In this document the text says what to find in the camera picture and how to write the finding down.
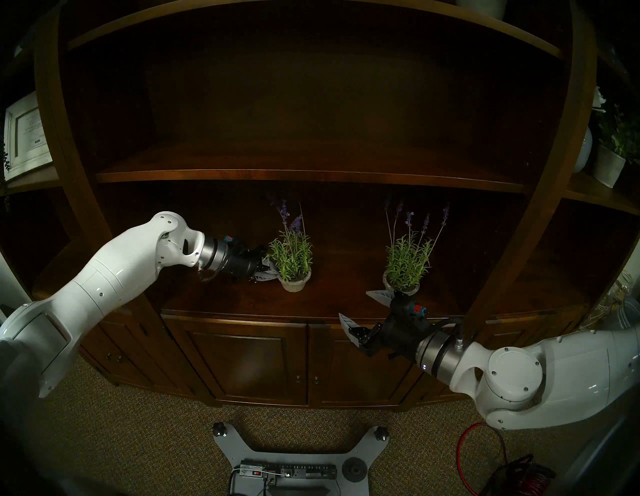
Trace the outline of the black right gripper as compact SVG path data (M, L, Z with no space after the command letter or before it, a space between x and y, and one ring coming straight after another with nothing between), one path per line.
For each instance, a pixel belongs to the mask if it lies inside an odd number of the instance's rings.
M425 307L415 296L403 292L368 290L365 294L388 307L390 313L383 323L376 324L374 328L360 326L339 313L340 325L347 339L357 348L367 348L368 357L389 349L392 358L402 356L420 361L420 346L435 331L434 324L426 317Z

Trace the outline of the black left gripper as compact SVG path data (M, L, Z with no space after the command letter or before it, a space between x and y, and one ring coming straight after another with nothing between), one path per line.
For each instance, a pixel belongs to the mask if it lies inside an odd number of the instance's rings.
M268 282L279 279L275 269L268 269L274 265L268 247L264 244L249 249L239 237L225 237L226 254L223 263L223 275L236 279L254 279L256 282Z

